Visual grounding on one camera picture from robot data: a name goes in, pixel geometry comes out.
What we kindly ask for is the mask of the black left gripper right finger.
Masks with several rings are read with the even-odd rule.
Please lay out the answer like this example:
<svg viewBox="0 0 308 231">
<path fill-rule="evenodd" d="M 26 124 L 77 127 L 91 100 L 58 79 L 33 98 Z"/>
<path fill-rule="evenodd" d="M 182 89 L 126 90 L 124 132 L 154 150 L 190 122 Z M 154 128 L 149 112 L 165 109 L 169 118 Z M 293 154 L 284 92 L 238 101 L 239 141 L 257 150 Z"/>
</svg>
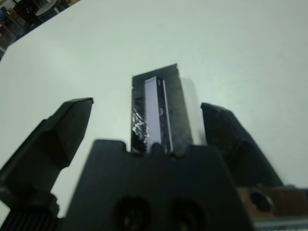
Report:
<svg viewBox="0 0 308 231">
<path fill-rule="evenodd" d="M 223 156 L 237 186 L 283 186 L 254 139 L 232 111 L 203 103 L 205 137 Z"/>
</svg>

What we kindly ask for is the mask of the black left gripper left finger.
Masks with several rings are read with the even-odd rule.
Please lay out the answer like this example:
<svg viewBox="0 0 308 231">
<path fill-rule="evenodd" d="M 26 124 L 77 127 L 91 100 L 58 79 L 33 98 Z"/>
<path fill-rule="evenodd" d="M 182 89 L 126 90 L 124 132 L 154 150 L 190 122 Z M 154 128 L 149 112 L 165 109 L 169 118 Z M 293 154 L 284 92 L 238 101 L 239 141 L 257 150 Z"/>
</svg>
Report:
<svg viewBox="0 0 308 231">
<path fill-rule="evenodd" d="M 50 193 L 85 136 L 92 105 L 92 98 L 66 101 L 39 123 L 0 170 L 2 202 L 29 203 Z"/>
</svg>

